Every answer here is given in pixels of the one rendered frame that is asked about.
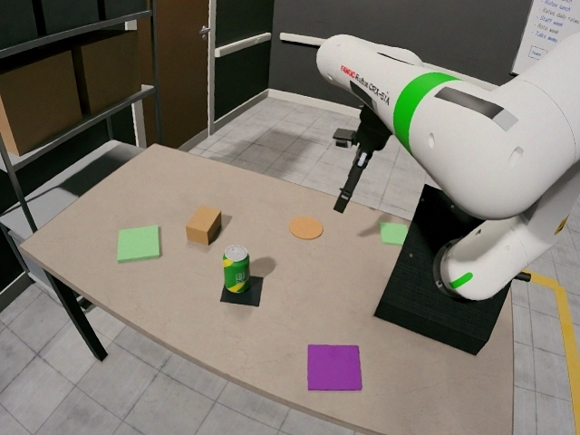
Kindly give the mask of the green and yellow drink can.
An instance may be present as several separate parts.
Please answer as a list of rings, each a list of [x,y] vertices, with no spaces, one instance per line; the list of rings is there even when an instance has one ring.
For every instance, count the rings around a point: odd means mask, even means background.
[[[249,287],[249,254],[238,245],[230,246],[223,255],[226,288],[241,293]]]

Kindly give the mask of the tan round flat disc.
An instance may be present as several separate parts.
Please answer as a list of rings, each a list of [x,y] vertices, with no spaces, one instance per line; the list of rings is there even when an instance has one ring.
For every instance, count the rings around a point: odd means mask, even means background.
[[[295,237],[310,240],[321,236],[323,226],[312,217],[296,217],[289,223],[289,230]]]

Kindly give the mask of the tan cardboard box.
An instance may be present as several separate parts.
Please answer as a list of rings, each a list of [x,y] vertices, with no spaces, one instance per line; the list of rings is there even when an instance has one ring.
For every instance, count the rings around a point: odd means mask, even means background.
[[[221,224],[221,210],[200,206],[186,225],[187,239],[208,246]]]

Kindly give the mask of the purple flat square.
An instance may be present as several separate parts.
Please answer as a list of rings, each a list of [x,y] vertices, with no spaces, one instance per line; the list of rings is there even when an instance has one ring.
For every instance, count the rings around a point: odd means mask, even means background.
[[[307,345],[307,390],[361,389],[358,345]]]

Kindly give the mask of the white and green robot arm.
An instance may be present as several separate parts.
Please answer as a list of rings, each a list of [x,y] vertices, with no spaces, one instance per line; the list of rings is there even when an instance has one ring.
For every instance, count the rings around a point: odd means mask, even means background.
[[[483,300],[529,282],[521,271],[557,243],[580,195],[580,33],[491,92],[346,34],[316,62],[364,102],[366,128],[394,135],[460,209],[487,220],[435,256],[440,291]]]

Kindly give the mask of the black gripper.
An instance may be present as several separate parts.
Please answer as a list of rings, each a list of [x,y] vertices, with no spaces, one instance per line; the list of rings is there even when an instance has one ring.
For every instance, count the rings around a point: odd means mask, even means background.
[[[344,187],[339,188],[339,190],[343,190],[341,191],[333,207],[333,210],[339,213],[344,212],[350,198],[353,196],[355,187],[363,173],[363,170],[366,169],[369,160],[372,158],[373,152],[383,150],[390,136],[384,136],[375,133],[363,126],[363,124],[360,122],[360,125],[355,133],[355,138],[360,144],[353,160],[353,169],[351,168],[352,171],[350,169],[351,173],[349,172],[348,179],[346,180]]]

